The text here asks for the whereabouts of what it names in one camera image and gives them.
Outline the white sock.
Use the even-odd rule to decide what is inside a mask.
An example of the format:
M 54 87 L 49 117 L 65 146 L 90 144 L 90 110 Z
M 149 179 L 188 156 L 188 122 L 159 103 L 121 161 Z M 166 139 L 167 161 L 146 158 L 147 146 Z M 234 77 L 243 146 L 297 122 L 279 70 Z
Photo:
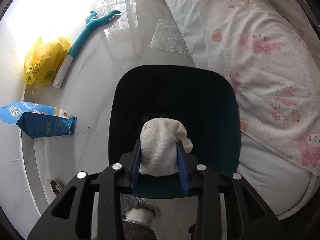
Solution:
M 181 122 L 154 118 L 146 122 L 140 134 L 141 163 L 139 172 L 154 177 L 178 172 L 176 143 L 181 141 L 186 153 L 193 149 Z

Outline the dark green trash bin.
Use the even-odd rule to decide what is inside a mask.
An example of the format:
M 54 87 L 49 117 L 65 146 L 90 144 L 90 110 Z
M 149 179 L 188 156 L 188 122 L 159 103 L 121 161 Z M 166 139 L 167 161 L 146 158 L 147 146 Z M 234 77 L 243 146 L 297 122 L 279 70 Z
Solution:
M 176 144 L 215 173 L 239 165 L 240 118 L 234 90 L 216 72 L 194 67 L 146 65 L 129 70 L 114 95 L 108 159 L 111 164 L 141 148 L 140 198 L 181 198 Z

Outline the grey fuzzy slipper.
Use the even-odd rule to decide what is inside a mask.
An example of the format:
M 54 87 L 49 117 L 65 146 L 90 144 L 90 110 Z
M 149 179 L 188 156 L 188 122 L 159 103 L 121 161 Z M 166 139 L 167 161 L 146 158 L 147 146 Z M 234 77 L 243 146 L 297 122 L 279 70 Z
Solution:
M 125 213 L 129 212 L 131 209 L 146 208 L 152 211 L 154 217 L 156 218 L 158 209 L 152 203 L 148 202 L 144 198 L 138 198 L 130 194 L 120 194 L 120 207 L 121 215 L 124 216 Z

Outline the white sock foot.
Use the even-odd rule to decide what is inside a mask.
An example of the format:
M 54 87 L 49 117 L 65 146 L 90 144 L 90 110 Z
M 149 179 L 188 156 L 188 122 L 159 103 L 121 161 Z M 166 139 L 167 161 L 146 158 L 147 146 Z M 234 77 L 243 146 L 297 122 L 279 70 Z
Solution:
M 124 216 L 126 217 L 126 222 L 132 221 L 147 227 L 151 226 L 155 218 L 153 211 L 146 207 L 131 208 L 130 210 L 125 211 Z

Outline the blue snack bag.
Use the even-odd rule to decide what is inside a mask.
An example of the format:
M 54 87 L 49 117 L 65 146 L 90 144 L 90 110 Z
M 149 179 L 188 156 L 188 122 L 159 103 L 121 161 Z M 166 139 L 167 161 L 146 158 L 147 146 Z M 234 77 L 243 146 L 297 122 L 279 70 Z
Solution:
M 57 107 L 19 101 L 1 107 L 1 120 L 17 125 L 31 139 L 72 135 L 77 117 Z

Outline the bubble wrap sheet on floor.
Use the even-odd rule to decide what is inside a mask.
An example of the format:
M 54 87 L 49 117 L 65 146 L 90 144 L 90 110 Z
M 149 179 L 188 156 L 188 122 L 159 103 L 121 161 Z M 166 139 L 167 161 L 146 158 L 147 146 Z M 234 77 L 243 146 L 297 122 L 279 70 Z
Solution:
M 189 56 L 189 50 L 175 21 L 159 19 L 150 48 Z

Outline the yellow plastic bag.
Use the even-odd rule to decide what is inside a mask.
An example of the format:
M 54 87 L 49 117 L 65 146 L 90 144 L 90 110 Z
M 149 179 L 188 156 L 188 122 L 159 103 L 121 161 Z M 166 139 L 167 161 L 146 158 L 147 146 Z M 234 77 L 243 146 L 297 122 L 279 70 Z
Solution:
M 39 37 L 24 58 L 25 83 L 38 86 L 50 84 L 71 46 L 72 41 L 67 36 L 58 36 L 46 43 Z

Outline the pink patterned white duvet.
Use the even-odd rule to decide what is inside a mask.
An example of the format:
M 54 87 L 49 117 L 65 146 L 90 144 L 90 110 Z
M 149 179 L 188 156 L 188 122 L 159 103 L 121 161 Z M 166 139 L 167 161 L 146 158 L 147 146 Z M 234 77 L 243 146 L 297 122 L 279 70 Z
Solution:
M 319 39 L 296 0 L 200 0 L 208 67 L 233 88 L 241 130 L 319 175 Z

